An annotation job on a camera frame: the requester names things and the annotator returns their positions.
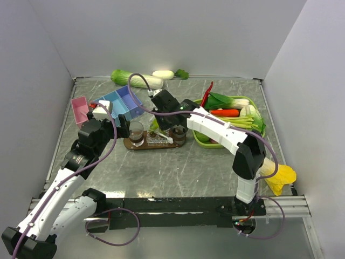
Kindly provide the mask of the clear textured plastic holder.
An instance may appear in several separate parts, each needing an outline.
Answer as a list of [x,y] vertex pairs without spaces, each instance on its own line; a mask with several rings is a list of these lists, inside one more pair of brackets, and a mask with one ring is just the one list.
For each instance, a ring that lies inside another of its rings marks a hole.
[[148,131],[146,135],[146,142],[148,146],[168,146],[169,143],[167,139],[162,138],[159,135],[157,135],[156,134],[157,132],[161,132],[169,136],[169,133],[167,131],[160,131],[159,129],[154,132]]

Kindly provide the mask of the dark glass cup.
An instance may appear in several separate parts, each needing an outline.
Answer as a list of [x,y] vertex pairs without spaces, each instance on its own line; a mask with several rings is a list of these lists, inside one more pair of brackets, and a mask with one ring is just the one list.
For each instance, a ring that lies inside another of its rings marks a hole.
[[186,129],[181,125],[176,126],[171,130],[171,137],[174,143],[180,146],[184,145],[186,141],[186,134]]

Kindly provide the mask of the frosted clear glass cup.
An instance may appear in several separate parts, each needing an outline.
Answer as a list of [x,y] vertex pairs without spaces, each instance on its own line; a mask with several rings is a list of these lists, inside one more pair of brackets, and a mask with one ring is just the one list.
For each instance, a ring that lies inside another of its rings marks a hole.
[[132,121],[129,127],[129,139],[133,146],[139,147],[144,143],[143,125],[140,122]]

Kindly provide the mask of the yellow cabbage by arm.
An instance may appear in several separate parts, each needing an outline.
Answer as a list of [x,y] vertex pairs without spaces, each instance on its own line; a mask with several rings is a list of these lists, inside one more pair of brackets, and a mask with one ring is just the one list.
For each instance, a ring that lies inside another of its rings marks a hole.
[[[275,170],[275,163],[274,161],[265,158],[264,163],[260,169],[261,176],[268,176],[271,175]],[[286,165],[278,164],[278,171],[277,173],[271,177],[265,179],[266,183],[270,187],[271,191],[275,196],[280,196],[282,194],[282,189],[284,185],[290,185],[296,181],[297,174],[296,172],[290,167]]]

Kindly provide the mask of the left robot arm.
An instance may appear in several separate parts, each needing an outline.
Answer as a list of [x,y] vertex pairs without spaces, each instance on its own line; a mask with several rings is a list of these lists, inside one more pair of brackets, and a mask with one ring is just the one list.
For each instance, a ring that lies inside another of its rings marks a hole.
[[109,141],[129,137],[129,126],[124,115],[119,126],[109,119],[84,122],[44,196],[16,228],[3,231],[1,238],[13,258],[53,258],[57,242],[73,223],[106,212],[105,194],[92,188],[66,212],[62,209],[101,161],[99,157]]

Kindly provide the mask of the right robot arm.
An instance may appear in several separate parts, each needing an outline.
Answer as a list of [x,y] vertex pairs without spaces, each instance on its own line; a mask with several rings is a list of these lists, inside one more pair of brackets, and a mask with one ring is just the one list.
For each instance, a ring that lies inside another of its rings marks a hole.
[[233,129],[189,99],[178,102],[167,90],[149,90],[148,96],[154,104],[153,112],[159,113],[156,120],[161,129],[181,126],[206,135],[225,147],[234,155],[232,170],[238,177],[235,207],[242,215],[254,209],[256,180],[264,163],[266,151],[256,134]]

